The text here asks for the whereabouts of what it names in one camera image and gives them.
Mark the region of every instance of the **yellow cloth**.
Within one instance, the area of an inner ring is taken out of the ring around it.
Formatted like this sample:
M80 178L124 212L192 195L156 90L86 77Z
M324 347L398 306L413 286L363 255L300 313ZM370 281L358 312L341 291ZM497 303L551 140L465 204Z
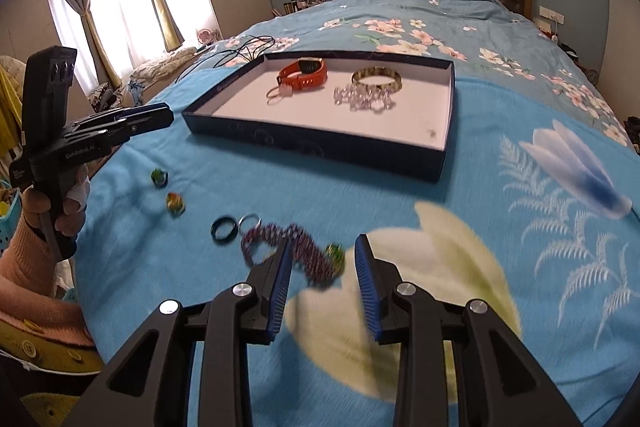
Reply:
M15 79L0 66L0 156L20 145L22 101L15 86Z

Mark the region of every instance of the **gold bracelet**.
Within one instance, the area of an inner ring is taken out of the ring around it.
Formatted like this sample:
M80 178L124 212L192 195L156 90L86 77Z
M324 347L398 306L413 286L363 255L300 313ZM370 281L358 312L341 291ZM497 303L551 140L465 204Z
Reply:
M366 84L364 82L361 82L363 78L368 78L370 76L388 76L394 81L387 84ZM351 77L351 83L355 84L356 86L367 86L367 90L373 88L377 90L386 90L389 93L394 93L402 89L402 76L400 76L397 71L394 71L390 68L373 66L370 68L358 70L353 73L353 76Z

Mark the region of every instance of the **wall outlet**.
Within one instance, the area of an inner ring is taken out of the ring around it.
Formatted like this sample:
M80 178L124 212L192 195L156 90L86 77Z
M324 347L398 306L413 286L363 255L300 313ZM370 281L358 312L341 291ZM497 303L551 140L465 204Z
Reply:
M564 15L562 15L561 13L549 10L549 18L553 21L556 21L558 24L564 24Z
M564 15L561 13L554 12L549 8L545 8L544 6L540 7L540 16L546 19L551 19L556 21L558 24L564 24Z
M543 32L551 33L551 24L549 22L539 17L535 17L533 22L536 24L539 30L542 30Z

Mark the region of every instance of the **hand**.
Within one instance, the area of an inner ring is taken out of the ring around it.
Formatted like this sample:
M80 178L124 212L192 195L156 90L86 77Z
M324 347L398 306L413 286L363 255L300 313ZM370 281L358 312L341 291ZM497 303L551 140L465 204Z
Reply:
M76 172L76 184L84 190L86 196L89 196L89 178L86 165L82 165ZM40 215L47 212L51 208L51 202L42 192L35 190L33 187L27 188L22 195L22 215L29 225L34 229L40 228ZM76 200L65 198L62 202L62 208L65 212L62 216L58 216L55 222L55 229L66 237L74 237L84 225L86 215L84 212L85 205L80 205Z

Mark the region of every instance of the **small fan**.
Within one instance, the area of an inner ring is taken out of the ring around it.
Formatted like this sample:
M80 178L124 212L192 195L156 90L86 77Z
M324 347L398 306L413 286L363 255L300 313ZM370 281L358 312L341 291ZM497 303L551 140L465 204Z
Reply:
M215 33L204 28L198 32L198 42L200 44L211 44L215 39Z

